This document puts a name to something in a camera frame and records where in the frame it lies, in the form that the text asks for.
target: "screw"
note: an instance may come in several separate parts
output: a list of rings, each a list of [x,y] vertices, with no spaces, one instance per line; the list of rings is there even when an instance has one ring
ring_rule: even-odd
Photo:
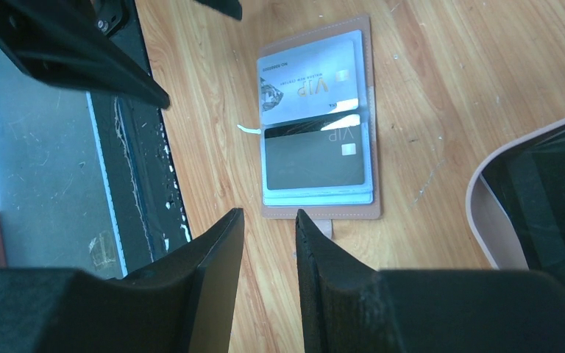
[[[105,20],[99,20],[96,22],[96,26],[101,30],[101,32],[105,33],[109,28],[109,24]]]

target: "card chip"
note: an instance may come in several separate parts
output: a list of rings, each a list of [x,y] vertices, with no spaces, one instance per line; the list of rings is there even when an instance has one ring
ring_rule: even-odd
[[[337,73],[335,74],[336,82],[343,82],[343,81],[347,81],[348,79],[349,79],[349,70],[337,71]]]
[[[352,156],[356,154],[356,143],[345,143],[341,145],[342,156]]]

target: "black card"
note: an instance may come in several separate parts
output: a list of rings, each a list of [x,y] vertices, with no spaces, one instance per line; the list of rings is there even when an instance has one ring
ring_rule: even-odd
[[[337,113],[266,129],[269,190],[361,185],[365,182],[358,114]]]

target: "scratch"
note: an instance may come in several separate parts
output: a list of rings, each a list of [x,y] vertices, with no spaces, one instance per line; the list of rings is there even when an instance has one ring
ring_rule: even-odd
[[[60,257],[64,256],[64,254],[65,254],[65,253],[62,252],[61,254],[57,255],[57,256],[53,259],[52,263],[55,263],[55,261],[59,260]]]
[[[27,119],[29,117],[29,115],[31,115],[31,113],[27,113],[24,117],[18,119],[17,121],[12,121],[10,123],[8,123],[10,126],[12,126],[13,124],[18,124],[23,122],[25,119]]]
[[[51,156],[51,152],[47,151],[46,152],[46,159],[44,160],[44,162],[42,162],[42,164],[40,164],[40,167],[44,167],[44,165],[46,164],[46,162],[49,161],[49,157]]]
[[[92,253],[92,249],[94,249],[95,245],[96,245],[96,238],[92,238],[92,241],[90,241],[90,245],[88,245],[88,250],[90,251],[90,254]]]
[[[151,260],[153,260],[152,258],[152,247],[150,242],[148,242],[148,239],[150,239],[150,234],[148,231],[148,227],[146,227],[146,223],[144,222],[144,216],[142,213],[142,205],[141,205],[141,200],[140,200],[140,195],[139,195],[139,188],[138,188],[138,183],[135,181],[135,170],[133,168],[133,162],[131,161],[130,155],[129,155],[129,149],[127,148],[127,138],[125,136],[124,133],[124,124],[122,123],[122,113],[120,111],[120,104],[119,104],[119,100],[118,97],[113,99],[113,119],[114,119],[114,129],[116,130],[116,135],[118,137],[118,139],[120,140],[120,143],[122,145],[122,149],[123,149],[123,153],[125,158],[127,159],[127,165],[129,166],[129,170],[130,170],[130,174],[131,174],[131,184],[133,185],[133,198],[135,199],[135,208],[138,210],[139,216],[140,216],[140,221],[142,222],[142,227],[144,229],[144,236],[146,237],[146,242],[148,244],[148,250],[150,252],[150,256],[151,256]],[[163,131],[163,125],[161,124],[159,126],[159,130]]]
[[[74,177],[72,176],[72,173],[70,174],[70,180],[68,181],[68,185],[66,185],[66,189],[64,189],[64,191],[62,191],[62,196],[64,196],[64,194],[66,193],[66,191],[68,190],[68,188],[70,187],[70,185],[72,185],[72,179]]]
[[[441,160],[441,162],[438,162],[436,167],[434,167],[434,169],[430,172],[430,176],[427,178],[427,181],[425,182],[421,190],[419,190],[419,195],[417,195],[413,203],[408,206],[408,209],[412,208],[421,199],[421,197],[423,197],[423,194],[425,193],[425,189],[427,189],[427,187],[430,186],[432,179],[434,179],[434,174],[436,174],[436,171],[441,167],[441,165],[443,165],[443,163],[445,163],[444,158],[443,160]]]
[[[10,125],[10,129],[12,129],[12,133],[14,134],[14,140],[18,140],[18,136],[16,136],[16,130],[14,130],[14,128],[12,127],[12,124],[14,123],[7,123],[8,125]]]

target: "wooden table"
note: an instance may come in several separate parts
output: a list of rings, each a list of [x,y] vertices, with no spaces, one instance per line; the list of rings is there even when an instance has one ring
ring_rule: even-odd
[[[242,0],[235,22],[188,0],[138,0],[166,128],[196,235],[231,207],[246,240],[230,350],[301,352],[293,221],[260,217],[257,50],[372,17],[379,221],[336,221],[373,268],[483,268],[464,211],[497,147],[565,117],[565,0]]]

